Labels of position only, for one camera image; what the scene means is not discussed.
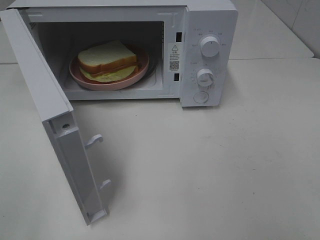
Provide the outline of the round door release button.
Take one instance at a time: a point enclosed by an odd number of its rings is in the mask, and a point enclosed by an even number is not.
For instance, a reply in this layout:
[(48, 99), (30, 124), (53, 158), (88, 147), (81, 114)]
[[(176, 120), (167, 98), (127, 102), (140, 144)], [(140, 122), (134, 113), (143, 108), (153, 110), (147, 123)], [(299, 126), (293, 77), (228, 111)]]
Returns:
[(203, 104), (203, 103), (206, 103), (209, 99), (209, 94), (205, 91), (200, 91), (200, 92), (197, 92), (194, 96), (193, 96), (193, 100), (196, 102), (196, 103), (199, 103), (199, 104)]

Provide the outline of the toast sandwich with lettuce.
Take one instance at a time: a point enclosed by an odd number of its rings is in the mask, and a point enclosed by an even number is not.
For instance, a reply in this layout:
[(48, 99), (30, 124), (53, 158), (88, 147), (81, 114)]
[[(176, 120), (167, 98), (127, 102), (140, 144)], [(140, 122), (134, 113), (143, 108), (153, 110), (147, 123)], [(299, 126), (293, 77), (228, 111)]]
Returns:
[(139, 71), (136, 54), (118, 40), (83, 50), (77, 60), (84, 77), (99, 83), (120, 81)]

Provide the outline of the pink round plate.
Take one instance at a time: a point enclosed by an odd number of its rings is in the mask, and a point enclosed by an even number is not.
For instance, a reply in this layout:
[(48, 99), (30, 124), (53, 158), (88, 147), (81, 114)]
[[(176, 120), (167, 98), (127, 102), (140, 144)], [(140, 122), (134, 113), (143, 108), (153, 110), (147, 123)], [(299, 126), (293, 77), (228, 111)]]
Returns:
[(136, 54), (138, 62), (135, 69), (122, 79), (110, 82), (91, 80), (81, 72), (80, 64), (76, 56), (69, 64), (69, 73), (80, 86), (93, 91), (116, 91), (129, 87), (145, 76), (149, 67), (150, 58), (148, 52), (143, 48), (132, 44), (127, 44), (126, 46)]

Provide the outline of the white microwave door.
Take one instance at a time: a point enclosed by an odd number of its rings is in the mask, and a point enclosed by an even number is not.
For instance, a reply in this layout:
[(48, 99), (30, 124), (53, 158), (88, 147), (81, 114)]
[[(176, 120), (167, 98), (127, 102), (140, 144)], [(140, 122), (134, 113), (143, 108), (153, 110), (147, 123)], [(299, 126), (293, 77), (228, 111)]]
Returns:
[(97, 134), (84, 143), (74, 109), (30, 32), (26, 12), (8, 9), (1, 11), (0, 18), (42, 125), (84, 221), (90, 225), (107, 215), (87, 155), (87, 149), (103, 137)]

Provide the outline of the glass microwave turntable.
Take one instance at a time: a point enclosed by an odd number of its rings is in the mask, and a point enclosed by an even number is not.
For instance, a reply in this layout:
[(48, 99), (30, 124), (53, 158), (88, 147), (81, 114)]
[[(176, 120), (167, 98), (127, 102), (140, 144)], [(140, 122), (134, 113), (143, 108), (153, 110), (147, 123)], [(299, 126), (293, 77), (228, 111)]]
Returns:
[(156, 70), (158, 66), (158, 60), (152, 55), (149, 56), (149, 65), (145, 75), (135, 84), (138, 88), (153, 87), (156, 84)]

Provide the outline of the lower white timer knob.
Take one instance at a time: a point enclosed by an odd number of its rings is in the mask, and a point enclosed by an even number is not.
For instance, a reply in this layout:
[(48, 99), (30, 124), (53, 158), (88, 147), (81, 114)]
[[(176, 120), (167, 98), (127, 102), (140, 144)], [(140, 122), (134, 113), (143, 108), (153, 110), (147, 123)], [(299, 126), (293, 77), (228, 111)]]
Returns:
[(213, 72), (209, 68), (202, 68), (196, 73), (197, 84), (201, 87), (209, 87), (214, 83)]

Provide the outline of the white microwave oven body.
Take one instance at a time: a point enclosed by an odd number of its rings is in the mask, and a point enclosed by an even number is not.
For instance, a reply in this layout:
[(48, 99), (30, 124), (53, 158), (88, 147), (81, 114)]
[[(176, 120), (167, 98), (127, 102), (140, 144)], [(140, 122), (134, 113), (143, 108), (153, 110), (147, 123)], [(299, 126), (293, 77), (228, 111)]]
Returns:
[[(179, 99), (183, 107), (220, 103), (238, 11), (229, 0), (16, 0), (6, 10), (25, 11), (31, 34), (68, 100)], [(200, 40), (215, 35), (219, 53), (205, 57)], [(70, 73), (82, 50), (112, 40), (138, 45), (158, 60), (156, 83), (120, 90), (89, 90)], [(197, 83), (207, 68), (214, 82)], [(208, 101), (194, 95), (207, 92)]]

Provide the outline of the upper white power knob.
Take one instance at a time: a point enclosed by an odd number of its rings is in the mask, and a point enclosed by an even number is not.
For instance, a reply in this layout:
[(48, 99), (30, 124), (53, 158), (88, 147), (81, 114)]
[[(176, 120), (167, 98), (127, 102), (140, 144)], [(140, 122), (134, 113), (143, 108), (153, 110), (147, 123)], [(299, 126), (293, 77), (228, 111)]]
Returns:
[(204, 57), (211, 58), (220, 52), (221, 41), (216, 35), (206, 35), (199, 43), (201, 54)]

